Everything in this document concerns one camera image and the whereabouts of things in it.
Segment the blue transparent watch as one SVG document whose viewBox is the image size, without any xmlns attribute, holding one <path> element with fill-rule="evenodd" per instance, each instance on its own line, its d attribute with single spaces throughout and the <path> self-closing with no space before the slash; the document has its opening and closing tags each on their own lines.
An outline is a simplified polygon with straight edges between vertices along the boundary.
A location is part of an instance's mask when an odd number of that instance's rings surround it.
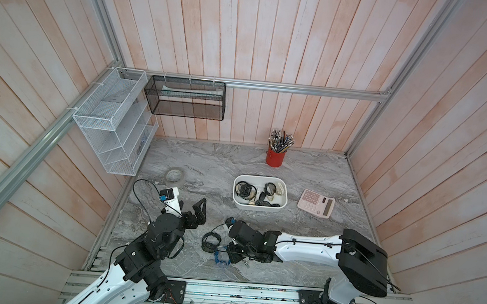
<svg viewBox="0 0 487 304">
<path fill-rule="evenodd" d="M 221 266 L 228 266 L 231 264 L 228 253 L 220 250 L 214 252 L 214 261 L 216 265 Z"/>
</svg>

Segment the black square smartwatch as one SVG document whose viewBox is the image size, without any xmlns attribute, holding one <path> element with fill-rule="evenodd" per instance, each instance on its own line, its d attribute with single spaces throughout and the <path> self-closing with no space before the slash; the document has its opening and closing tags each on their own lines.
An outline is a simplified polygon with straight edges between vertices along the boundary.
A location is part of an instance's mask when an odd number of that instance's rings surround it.
<svg viewBox="0 0 487 304">
<path fill-rule="evenodd" d="M 277 192 L 277 187 L 274 183 L 267 183 L 265 186 L 264 186 L 264 193 L 266 196 L 270 196 L 270 197 L 273 197 Z"/>
</svg>

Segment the black round face watch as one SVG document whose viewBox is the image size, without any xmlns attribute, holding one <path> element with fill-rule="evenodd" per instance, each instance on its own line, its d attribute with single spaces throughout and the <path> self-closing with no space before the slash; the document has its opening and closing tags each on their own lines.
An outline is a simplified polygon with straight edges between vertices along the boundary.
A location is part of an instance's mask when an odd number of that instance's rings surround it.
<svg viewBox="0 0 487 304">
<path fill-rule="evenodd" d="M 269 201 L 267 200 L 264 200 L 264 199 L 259 199 L 255 202 L 256 205 L 258 206 L 267 206 L 267 207 L 278 207 L 280 208 L 281 205 L 280 204 L 276 204 L 276 203 L 270 203 Z"/>
</svg>

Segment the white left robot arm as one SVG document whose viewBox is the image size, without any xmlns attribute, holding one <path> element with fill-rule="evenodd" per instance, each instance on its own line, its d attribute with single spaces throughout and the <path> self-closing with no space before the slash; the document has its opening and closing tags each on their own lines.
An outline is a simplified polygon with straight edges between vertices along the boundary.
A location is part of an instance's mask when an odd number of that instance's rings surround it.
<svg viewBox="0 0 487 304">
<path fill-rule="evenodd" d="M 161 262 L 171 258 L 184 232 L 206 223 L 206 199 L 182 212 L 177 198 L 148 229 L 124 247 L 108 269 L 66 304 L 140 304 L 168 296 L 168 278 Z"/>
</svg>

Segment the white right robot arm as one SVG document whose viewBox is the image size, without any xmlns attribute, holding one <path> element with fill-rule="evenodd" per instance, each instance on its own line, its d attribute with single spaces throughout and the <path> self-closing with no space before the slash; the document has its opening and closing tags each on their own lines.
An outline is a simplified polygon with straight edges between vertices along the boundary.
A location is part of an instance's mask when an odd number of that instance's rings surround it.
<svg viewBox="0 0 487 304">
<path fill-rule="evenodd" d="M 235 219 L 226 225 L 232 239 L 226 253 L 232 263 L 300 261 L 338 268 L 341 272 L 326 280 L 318 304 L 351 304 L 361 295 L 387 296 L 391 284 L 387 253 L 353 229 L 340 236 L 305 237 L 274 230 L 261 233 Z"/>
</svg>

